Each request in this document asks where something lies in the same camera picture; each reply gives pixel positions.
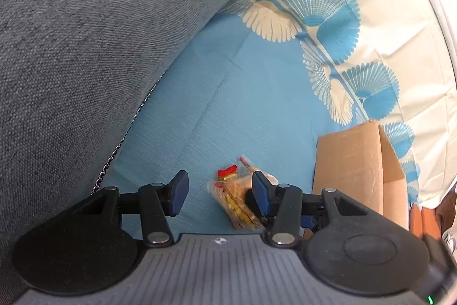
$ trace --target gray upholstery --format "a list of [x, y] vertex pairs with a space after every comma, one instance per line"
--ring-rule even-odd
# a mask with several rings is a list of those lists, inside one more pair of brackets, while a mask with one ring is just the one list
[[0, 304], [23, 290], [15, 240], [91, 192], [147, 92], [226, 1], [0, 0]]

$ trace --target gray fabric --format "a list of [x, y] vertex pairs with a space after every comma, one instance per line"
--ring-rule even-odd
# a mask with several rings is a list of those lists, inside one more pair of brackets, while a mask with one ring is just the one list
[[91, 192], [148, 90], [226, 1], [0, 0], [0, 304], [23, 290], [14, 241]]

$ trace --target snack package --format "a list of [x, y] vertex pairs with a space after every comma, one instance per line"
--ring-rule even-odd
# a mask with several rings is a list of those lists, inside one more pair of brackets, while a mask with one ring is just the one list
[[[217, 199], [219, 204], [230, 217], [236, 229], [257, 229], [263, 227], [259, 219], [246, 206], [244, 196], [252, 188], [252, 174], [259, 171], [247, 157], [238, 158], [238, 164], [218, 171], [217, 181], [211, 181], [209, 192]], [[264, 175], [274, 185], [278, 180], [264, 172]]]

